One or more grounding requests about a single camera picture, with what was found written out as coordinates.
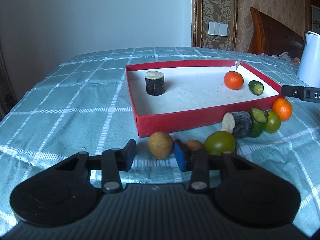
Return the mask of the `wooden headboard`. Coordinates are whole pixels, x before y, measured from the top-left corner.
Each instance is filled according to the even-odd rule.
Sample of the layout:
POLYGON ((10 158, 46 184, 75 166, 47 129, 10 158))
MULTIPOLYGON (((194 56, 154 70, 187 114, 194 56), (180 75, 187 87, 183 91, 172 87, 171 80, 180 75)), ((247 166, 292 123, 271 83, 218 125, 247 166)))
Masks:
POLYGON ((250 8, 254 32, 248 52, 252 54, 279 55, 288 52, 292 58, 300 58, 304 49, 304 38, 274 18, 250 8))

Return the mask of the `lying dark sugarcane piece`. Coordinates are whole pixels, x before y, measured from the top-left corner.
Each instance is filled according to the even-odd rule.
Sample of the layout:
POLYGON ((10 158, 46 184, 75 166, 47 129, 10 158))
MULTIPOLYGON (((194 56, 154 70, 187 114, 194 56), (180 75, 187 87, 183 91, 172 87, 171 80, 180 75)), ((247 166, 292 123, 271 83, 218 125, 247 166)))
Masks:
POLYGON ((250 135, 253 129, 253 119, 246 111, 227 112, 222 119, 222 130, 231 133, 235 138, 250 135))

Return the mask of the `framed wall picture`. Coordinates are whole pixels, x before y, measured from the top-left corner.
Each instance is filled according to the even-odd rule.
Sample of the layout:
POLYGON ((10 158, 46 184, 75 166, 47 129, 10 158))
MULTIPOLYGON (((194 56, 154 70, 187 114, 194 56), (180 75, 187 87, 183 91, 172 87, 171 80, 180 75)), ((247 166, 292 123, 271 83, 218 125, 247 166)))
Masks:
POLYGON ((313 5, 311 6, 311 29, 320 34, 320 8, 313 5))

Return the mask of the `large green tomato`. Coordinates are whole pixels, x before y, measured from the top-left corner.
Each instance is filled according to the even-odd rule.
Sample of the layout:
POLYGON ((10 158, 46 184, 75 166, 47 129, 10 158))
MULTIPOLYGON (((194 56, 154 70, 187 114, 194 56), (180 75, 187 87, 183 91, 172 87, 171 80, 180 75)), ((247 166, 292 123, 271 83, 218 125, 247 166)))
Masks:
POLYGON ((212 133, 204 142, 204 149, 210 155, 221 155, 223 152, 234 152, 235 137, 226 131, 212 133))

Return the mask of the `orange tangerine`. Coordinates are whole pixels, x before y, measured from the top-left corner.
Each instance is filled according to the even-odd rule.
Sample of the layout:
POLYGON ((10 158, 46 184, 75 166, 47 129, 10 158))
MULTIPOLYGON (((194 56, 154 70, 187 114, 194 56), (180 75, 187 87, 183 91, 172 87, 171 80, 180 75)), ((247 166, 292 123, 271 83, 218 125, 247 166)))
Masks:
POLYGON ((224 84, 232 90, 239 90, 244 84, 244 78, 236 71, 227 72, 224 75, 224 84))
POLYGON ((285 98, 277 98, 271 109, 279 115, 281 121, 289 120, 293 112, 291 103, 285 98))

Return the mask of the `small green tomato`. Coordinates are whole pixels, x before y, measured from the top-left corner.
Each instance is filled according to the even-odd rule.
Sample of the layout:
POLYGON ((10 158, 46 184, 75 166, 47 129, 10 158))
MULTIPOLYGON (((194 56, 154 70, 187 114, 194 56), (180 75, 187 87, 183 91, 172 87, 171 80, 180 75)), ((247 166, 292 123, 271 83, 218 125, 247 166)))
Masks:
POLYGON ((264 131, 267 133, 276 132, 281 126, 280 116, 274 111, 267 111, 267 123, 264 127, 264 131))

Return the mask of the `white wall switch panel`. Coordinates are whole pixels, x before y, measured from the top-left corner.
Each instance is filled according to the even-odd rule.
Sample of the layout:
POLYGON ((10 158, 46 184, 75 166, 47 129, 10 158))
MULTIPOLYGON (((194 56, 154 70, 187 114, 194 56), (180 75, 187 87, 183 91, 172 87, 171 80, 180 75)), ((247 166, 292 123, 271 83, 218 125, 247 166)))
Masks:
POLYGON ((208 35, 214 36, 228 36, 228 24, 209 22, 208 35))

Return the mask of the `brown round fruit behind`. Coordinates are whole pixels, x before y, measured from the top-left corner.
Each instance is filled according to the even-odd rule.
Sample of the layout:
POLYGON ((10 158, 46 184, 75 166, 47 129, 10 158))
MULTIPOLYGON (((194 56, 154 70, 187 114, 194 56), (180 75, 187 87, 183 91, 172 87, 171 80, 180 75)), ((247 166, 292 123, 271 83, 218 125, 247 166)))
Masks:
POLYGON ((185 146, 190 151, 198 151, 198 150, 203 150, 204 149, 204 145, 198 140, 188 140, 185 143, 185 146))

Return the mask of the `small green cucumber piece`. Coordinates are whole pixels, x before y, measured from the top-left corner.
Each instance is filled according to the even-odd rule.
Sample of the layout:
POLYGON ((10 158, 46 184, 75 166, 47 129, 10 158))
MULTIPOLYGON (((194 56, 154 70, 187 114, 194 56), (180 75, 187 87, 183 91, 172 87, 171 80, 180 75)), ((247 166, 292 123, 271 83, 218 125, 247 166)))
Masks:
POLYGON ((248 88, 254 95, 260 96, 264 91, 264 85, 257 80, 249 81, 248 88))

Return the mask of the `red shallow cardboard box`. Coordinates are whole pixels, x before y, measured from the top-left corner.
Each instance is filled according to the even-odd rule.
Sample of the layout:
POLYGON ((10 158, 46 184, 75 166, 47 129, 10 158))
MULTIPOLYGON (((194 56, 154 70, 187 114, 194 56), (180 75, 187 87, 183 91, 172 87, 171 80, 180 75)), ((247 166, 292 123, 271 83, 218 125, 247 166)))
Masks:
POLYGON ((134 120, 139 137, 207 126, 222 121, 227 112, 271 108, 281 86, 240 60, 187 60, 141 63, 125 68, 134 120), (165 92, 146 92, 148 71, 164 73, 165 92), (236 71, 244 78, 239 90, 225 86, 224 75, 236 71), (248 88, 249 81, 264 85, 260 96, 248 88))

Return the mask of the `white electric kettle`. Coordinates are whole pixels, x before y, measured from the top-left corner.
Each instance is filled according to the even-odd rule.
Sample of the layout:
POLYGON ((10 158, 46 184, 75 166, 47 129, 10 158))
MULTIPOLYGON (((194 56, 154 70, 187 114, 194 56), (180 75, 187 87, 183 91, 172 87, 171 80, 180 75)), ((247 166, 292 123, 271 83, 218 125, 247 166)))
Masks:
POLYGON ((308 31, 305 36, 306 44, 298 67, 297 77, 308 86, 319 88, 320 36, 313 31, 308 31))

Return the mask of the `brown kiwi fruit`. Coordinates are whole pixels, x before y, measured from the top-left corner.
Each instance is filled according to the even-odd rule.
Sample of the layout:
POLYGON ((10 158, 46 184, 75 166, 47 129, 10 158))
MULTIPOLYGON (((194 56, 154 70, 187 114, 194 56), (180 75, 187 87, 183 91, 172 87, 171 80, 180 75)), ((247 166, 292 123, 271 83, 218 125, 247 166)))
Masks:
POLYGON ((154 161, 167 159, 174 149, 174 141, 168 133, 155 132, 148 139, 148 150, 154 161))

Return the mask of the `dark sugarcane piece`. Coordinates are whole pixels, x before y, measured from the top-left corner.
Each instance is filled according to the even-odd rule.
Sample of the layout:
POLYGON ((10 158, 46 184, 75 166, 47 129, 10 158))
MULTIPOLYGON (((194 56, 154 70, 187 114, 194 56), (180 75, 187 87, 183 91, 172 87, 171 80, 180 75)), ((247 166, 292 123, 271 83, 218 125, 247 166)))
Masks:
POLYGON ((222 119, 222 130, 231 133, 235 138, 250 135, 253 129, 253 119, 246 111, 227 112, 222 119))
POLYGON ((165 92, 164 73, 148 71, 145 76, 146 92, 151 96, 159 96, 165 92))

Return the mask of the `pink cloth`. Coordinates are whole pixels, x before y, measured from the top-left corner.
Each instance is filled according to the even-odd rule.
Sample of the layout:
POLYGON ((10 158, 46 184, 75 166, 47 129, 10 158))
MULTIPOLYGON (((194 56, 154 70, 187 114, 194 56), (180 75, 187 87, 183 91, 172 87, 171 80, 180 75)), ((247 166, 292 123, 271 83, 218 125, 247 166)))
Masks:
POLYGON ((291 57, 287 51, 279 55, 271 55, 271 57, 293 64, 300 64, 300 59, 298 57, 291 57))

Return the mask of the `green cucumber piece outside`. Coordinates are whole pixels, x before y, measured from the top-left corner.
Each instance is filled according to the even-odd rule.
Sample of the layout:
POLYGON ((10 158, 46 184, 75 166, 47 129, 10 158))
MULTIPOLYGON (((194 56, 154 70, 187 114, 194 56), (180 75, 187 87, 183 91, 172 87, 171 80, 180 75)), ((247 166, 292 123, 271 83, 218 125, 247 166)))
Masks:
POLYGON ((257 138, 262 134, 267 124, 267 115, 263 110, 255 107, 249 113, 252 117, 252 130, 249 137, 257 138))

